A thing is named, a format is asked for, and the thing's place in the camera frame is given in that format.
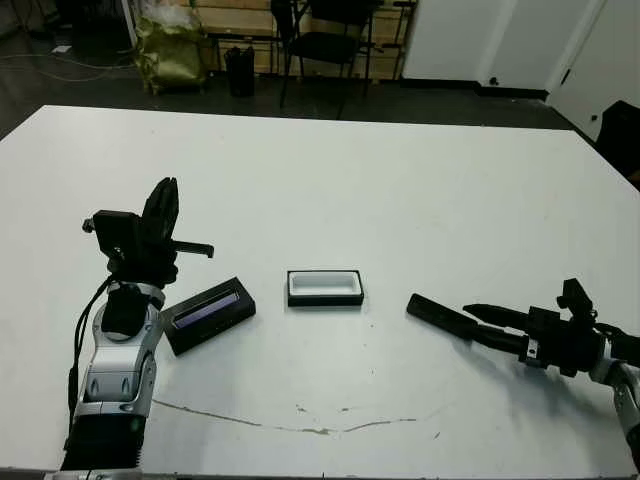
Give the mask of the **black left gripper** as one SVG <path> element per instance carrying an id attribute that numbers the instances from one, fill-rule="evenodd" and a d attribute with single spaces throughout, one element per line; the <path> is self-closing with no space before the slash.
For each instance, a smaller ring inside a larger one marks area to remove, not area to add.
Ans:
<path id="1" fill-rule="evenodd" d="M 165 236 L 166 196 L 169 184 L 169 237 L 172 237 L 179 214 L 179 190 L 176 178 L 171 180 L 164 178 L 147 198 L 141 216 L 142 230 L 148 238 L 158 240 Z M 118 281 L 146 283 L 164 288 L 176 280 L 178 268 L 175 262 L 178 253 L 198 254 L 212 258 L 214 246 L 172 239 L 160 243 L 129 242 L 108 250 L 107 270 Z"/>

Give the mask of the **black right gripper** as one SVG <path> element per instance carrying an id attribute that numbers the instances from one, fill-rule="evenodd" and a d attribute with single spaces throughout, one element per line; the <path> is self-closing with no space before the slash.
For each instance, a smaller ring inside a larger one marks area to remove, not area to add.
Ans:
<path id="1" fill-rule="evenodd" d="M 471 339 L 506 353 L 520 353 L 527 366 L 546 369 L 555 366 L 565 376 L 591 371 L 602 357 L 604 337 L 590 327 L 560 318 L 558 312 L 531 307 L 528 314 L 490 304 L 469 304 L 463 310 L 487 324 L 524 328 L 524 335 L 478 325 Z"/>

